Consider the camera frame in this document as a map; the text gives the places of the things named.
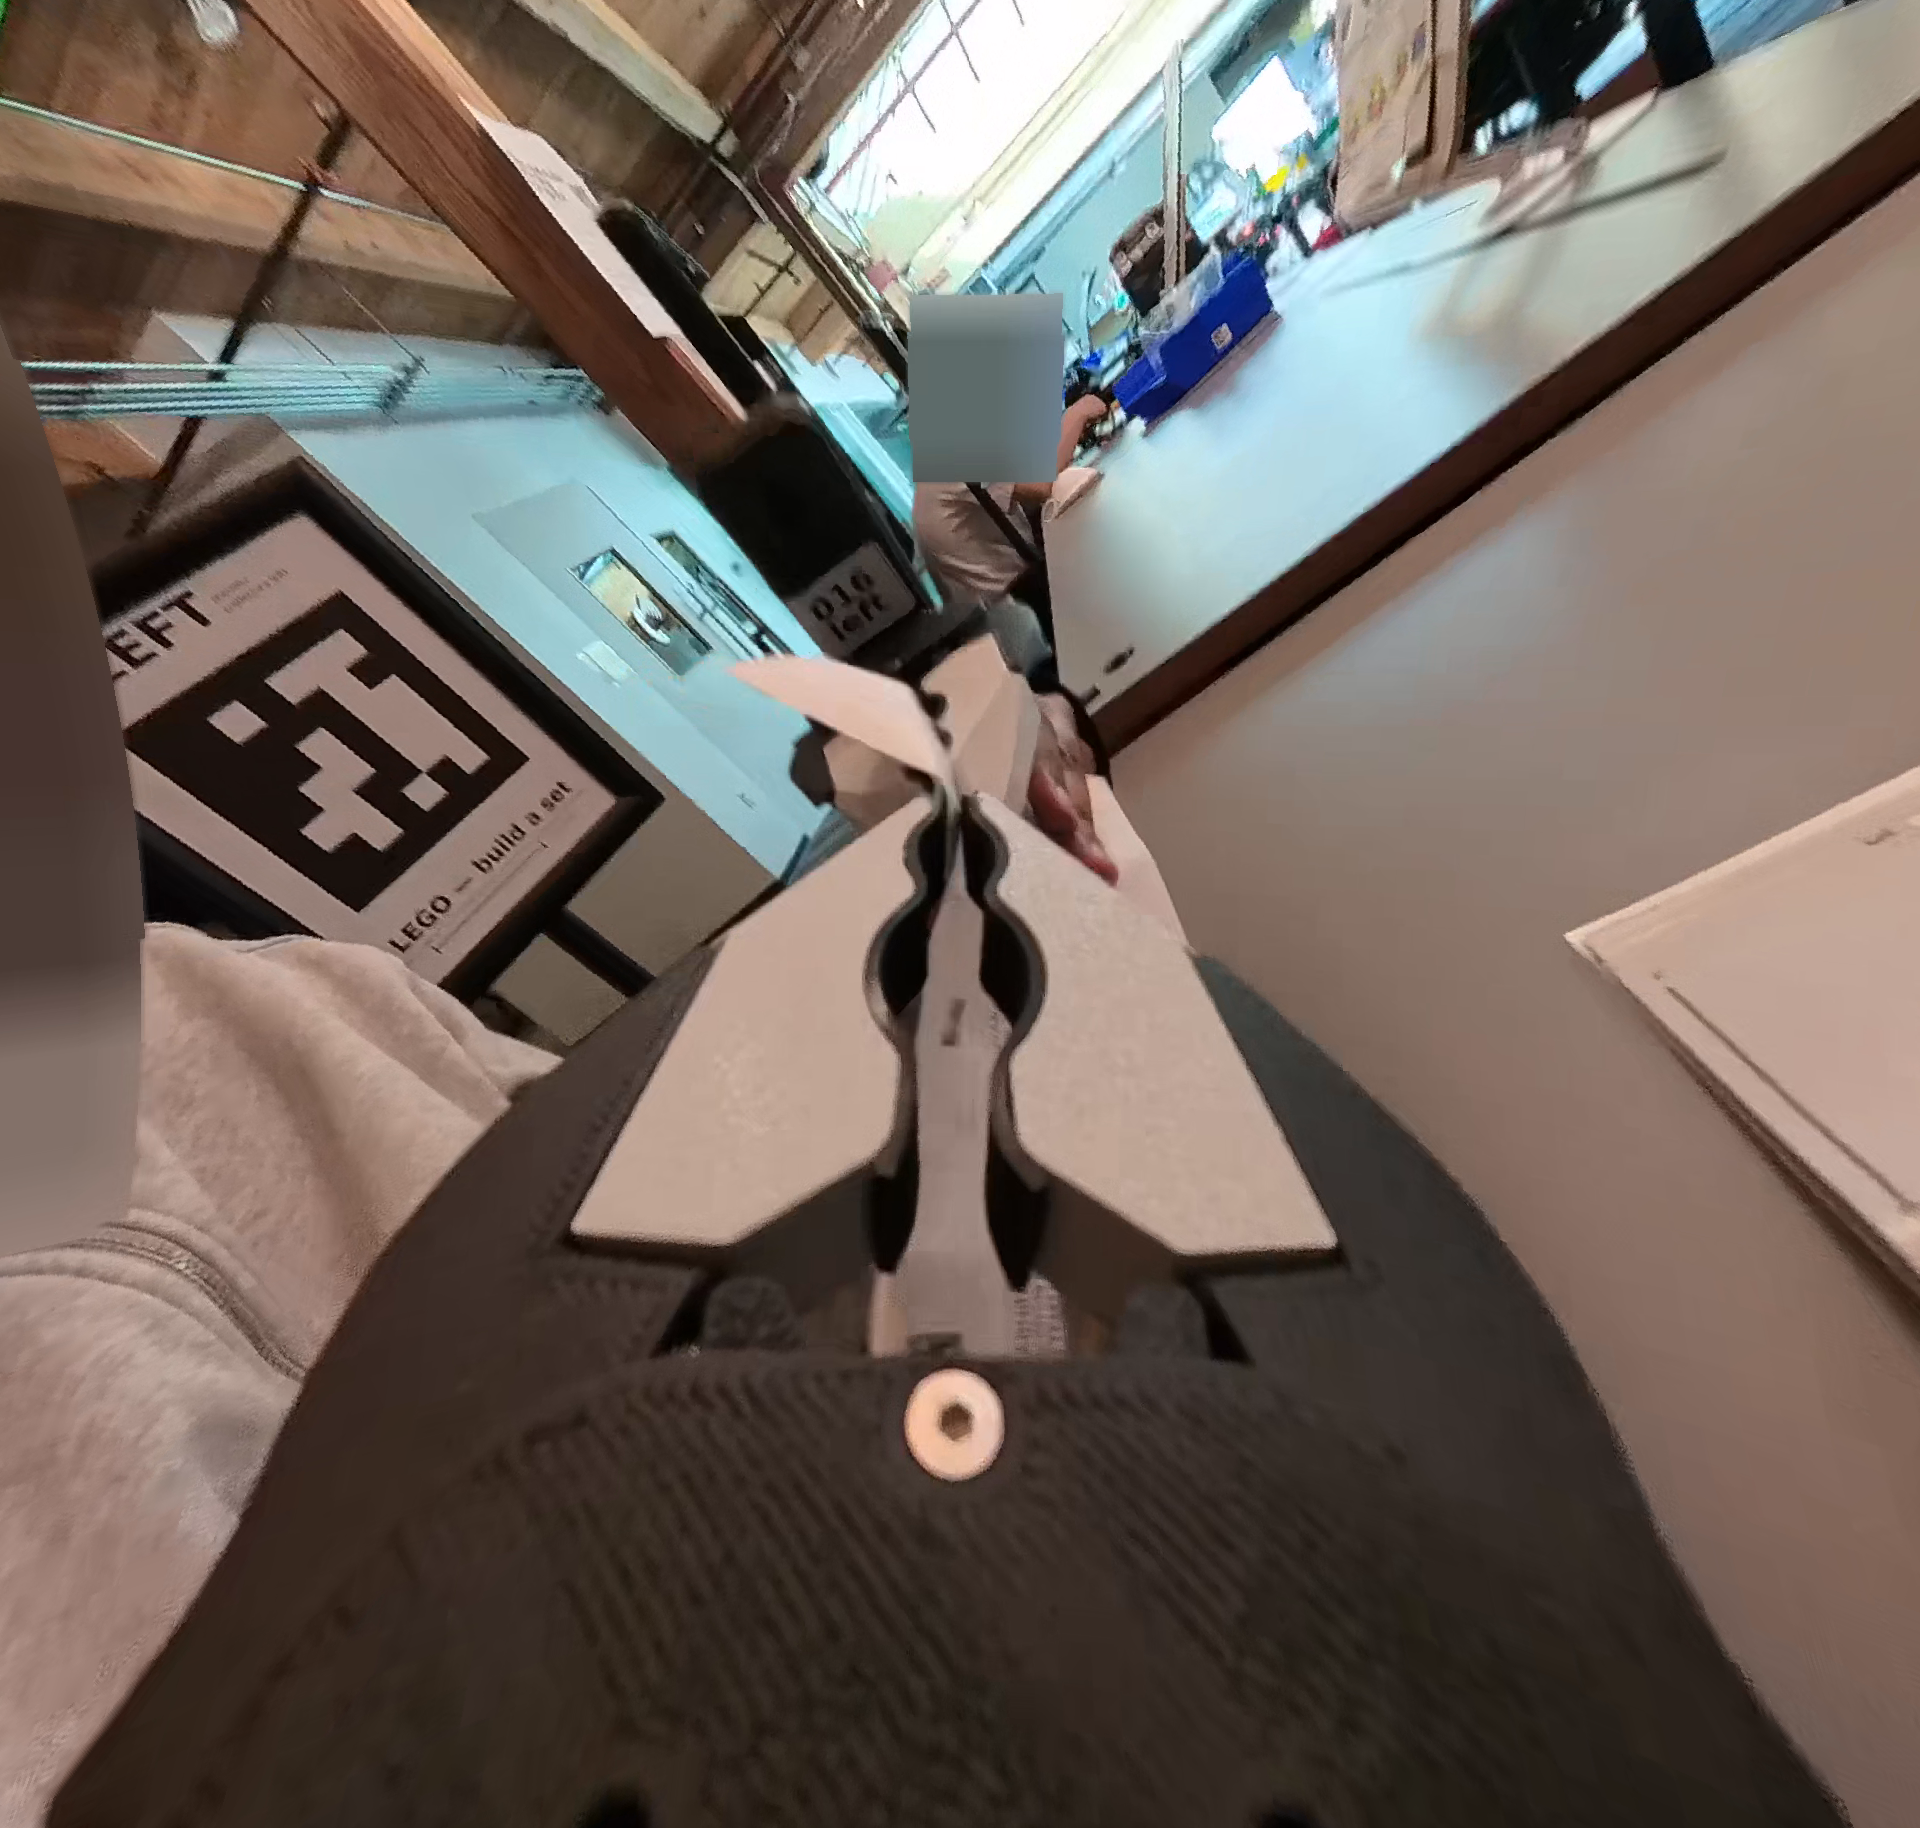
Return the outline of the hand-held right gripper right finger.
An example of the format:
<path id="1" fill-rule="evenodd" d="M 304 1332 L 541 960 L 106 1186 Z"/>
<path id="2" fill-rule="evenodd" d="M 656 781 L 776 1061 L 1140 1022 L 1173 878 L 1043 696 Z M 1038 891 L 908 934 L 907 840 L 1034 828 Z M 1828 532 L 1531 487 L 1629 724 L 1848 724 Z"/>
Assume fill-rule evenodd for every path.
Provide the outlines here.
<path id="1" fill-rule="evenodd" d="M 1109 789 L 1118 882 L 968 797 L 979 982 L 1007 1038 L 988 1082 L 984 1205 L 1013 1288 L 1104 1325 L 1145 1288 L 1338 1259 L 1335 1226 L 1214 1001 L 1171 891 Z"/>

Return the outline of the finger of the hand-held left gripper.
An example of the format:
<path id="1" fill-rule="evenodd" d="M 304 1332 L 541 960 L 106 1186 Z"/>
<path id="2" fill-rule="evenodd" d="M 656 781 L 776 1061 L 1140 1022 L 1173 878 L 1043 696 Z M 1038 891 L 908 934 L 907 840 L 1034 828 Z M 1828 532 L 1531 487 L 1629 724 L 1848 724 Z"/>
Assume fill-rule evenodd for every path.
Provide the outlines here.
<path id="1" fill-rule="evenodd" d="M 942 735 L 887 737 L 879 749 L 819 726 L 819 808 L 876 828 L 915 802 L 942 804 Z"/>
<path id="2" fill-rule="evenodd" d="M 977 797 L 993 797 L 1013 814 L 1029 814 L 1041 747 L 1040 702 L 994 639 L 968 642 L 915 681 L 915 696 L 933 721 L 946 773 L 933 804 L 958 816 Z"/>

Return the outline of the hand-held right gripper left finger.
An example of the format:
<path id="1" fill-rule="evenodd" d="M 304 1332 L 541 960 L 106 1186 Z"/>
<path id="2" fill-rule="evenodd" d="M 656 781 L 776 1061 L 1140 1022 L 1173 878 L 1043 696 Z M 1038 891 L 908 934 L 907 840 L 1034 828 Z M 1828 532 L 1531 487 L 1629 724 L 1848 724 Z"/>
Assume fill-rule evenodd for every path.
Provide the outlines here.
<path id="1" fill-rule="evenodd" d="M 858 1294 L 915 1220 L 915 1035 L 953 804 L 913 797 L 733 929 L 643 1081 L 569 1243 L 774 1287 L 798 1319 Z"/>

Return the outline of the white paper parts bag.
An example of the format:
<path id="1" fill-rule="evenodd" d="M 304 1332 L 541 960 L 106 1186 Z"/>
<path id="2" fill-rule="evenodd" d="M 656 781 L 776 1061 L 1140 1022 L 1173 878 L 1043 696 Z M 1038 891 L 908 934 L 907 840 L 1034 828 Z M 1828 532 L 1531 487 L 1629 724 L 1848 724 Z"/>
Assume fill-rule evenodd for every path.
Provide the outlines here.
<path id="1" fill-rule="evenodd" d="M 907 688 L 884 675 L 827 660 L 764 658 L 733 671 L 749 688 L 829 726 L 882 747 L 915 737 Z M 1056 693 L 1026 681 L 1034 695 Z M 1110 764 L 1083 705 L 1085 740 L 1102 764 L 1092 785 L 1095 828 L 1117 862 L 1117 889 L 1179 929 L 1151 854 L 1117 804 Z M 798 759 L 795 781 L 819 797 L 819 764 Z M 938 888 L 924 915 L 924 969 L 915 1004 L 905 1011 L 915 1052 L 915 1220 L 900 1262 L 876 1275 L 870 1349 L 891 1352 L 979 1352 L 1016 1361 L 1059 1361 L 1092 1352 L 1100 1327 L 1070 1313 L 1061 1292 L 1040 1273 L 1023 1288 L 1009 1281 L 990 1226 L 993 1086 L 1012 1026 L 988 997 L 981 975 L 988 918 L 968 882 L 961 826 L 935 837 Z"/>

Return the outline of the person's left hand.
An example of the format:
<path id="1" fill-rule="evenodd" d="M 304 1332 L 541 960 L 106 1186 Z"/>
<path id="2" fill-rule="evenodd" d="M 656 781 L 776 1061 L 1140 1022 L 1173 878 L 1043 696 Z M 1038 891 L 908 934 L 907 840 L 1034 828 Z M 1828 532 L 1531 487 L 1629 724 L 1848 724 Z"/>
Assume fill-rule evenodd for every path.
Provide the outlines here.
<path id="1" fill-rule="evenodd" d="M 1080 711 L 1059 693 L 1040 693 L 1036 705 L 1041 722 L 1026 789 L 1029 818 L 1100 882 L 1117 885 L 1117 862 L 1095 828 L 1092 785 L 1102 779 L 1102 764 L 1085 740 Z"/>

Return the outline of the grey door with window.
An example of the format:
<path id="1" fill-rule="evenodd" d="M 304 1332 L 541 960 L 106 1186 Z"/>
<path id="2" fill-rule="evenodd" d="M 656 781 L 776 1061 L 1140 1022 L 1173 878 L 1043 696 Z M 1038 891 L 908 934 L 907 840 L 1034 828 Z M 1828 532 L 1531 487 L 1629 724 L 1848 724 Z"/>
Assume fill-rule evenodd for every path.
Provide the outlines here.
<path id="1" fill-rule="evenodd" d="M 614 675 L 686 679 L 713 660 L 795 654 L 779 622 L 682 530 L 631 526 L 586 484 L 480 512 L 479 523 L 586 622 L 593 658 Z"/>

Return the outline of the white paper notice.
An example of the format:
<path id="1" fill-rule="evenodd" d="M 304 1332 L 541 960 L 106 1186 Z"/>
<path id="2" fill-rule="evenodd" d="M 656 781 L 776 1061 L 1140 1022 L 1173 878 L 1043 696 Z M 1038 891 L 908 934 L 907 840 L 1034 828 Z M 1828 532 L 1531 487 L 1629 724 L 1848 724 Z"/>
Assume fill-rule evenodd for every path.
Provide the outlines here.
<path id="1" fill-rule="evenodd" d="M 618 300 L 654 338 L 690 356 L 682 330 L 661 304 L 658 296 L 639 279 L 633 264 L 615 248 L 601 226 L 601 203 L 586 175 L 543 135 L 509 120 L 468 109 L 477 124 L 506 153 L 513 168 L 541 200 L 541 206 L 560 223 L 566 236 L 582 248 L 601 279 L 609 281 Z"/>

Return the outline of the blue storage bin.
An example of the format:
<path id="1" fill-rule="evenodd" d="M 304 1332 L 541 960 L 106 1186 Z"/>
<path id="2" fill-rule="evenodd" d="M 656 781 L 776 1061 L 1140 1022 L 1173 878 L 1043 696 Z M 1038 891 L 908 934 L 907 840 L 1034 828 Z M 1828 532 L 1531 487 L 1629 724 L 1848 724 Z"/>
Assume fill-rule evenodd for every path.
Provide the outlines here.
<path id="1" fill-rule="evenodd" d="M 1117 410 L 1153 424 L 1216 375 L 1231 356 L 1278 319 L 1265 266 L 1254 256 L 1224 262 L 1219 283 L 1187 319 L 1158 338 L 1117 381 Z"/>

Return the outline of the framed black white marker sign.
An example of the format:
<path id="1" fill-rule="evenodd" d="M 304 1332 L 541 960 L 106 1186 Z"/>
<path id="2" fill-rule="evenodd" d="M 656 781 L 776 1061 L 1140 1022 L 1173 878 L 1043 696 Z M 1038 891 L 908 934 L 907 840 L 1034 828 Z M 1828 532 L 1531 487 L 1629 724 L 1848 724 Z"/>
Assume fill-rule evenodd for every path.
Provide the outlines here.
<path id="1" fill-rule="evenodd" d="M 664 791 L 293 461 L 93 574 L 143 918 L 493 987 Z"/>

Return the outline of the metal conduit pipes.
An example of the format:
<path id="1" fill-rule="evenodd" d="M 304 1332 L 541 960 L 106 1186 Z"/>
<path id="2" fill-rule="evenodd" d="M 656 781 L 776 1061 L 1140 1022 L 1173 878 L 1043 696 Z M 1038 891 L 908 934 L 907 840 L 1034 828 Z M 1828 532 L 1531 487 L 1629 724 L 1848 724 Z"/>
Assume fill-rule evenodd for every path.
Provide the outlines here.
<path id="1" fill-rule="evenodd" d="M 247 420 L 279 424 L 474 418 L 603 404 L 566 367 L 401 363 L 26 361 L 46 420 Z"/>

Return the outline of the wooden pillar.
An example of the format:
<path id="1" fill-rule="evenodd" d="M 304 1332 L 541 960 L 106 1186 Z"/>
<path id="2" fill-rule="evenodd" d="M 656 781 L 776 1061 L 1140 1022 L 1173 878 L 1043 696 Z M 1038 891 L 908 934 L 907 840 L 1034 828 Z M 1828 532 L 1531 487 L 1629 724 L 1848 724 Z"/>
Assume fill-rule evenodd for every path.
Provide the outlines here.
<path id="1" fill-rule="evenodd" d="M 676 470 L 729 440 L 739 404 L 637 323 L 477 124 L 471 105 L 506 119 L 408 0 L 243 2 Z"/>

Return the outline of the white flat box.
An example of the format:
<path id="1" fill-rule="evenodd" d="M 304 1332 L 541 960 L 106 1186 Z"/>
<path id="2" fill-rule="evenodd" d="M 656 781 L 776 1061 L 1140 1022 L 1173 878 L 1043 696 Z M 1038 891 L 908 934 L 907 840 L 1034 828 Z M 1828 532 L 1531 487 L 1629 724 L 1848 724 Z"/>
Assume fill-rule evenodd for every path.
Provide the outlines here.
<path id="1" fill-rule="evenodd" d="M 1566 934 L 1919 1292 L 1919 771 Z"/>

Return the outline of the beige panel on silver stand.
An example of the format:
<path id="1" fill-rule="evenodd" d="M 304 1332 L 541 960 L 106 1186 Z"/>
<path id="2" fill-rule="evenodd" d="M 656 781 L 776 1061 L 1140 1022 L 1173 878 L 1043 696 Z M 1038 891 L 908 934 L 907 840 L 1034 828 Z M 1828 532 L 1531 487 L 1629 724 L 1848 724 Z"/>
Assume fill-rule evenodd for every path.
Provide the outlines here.
<path id="1" fill-rule="evenodd" d="M 1335 0 L 1338 227 L 1355 236 L 1493 183 L 1498 209 L 1572 178 L 1590 126 L 1561 120 L 1493 153 L 1470 151 L 1470 0 Z"/>

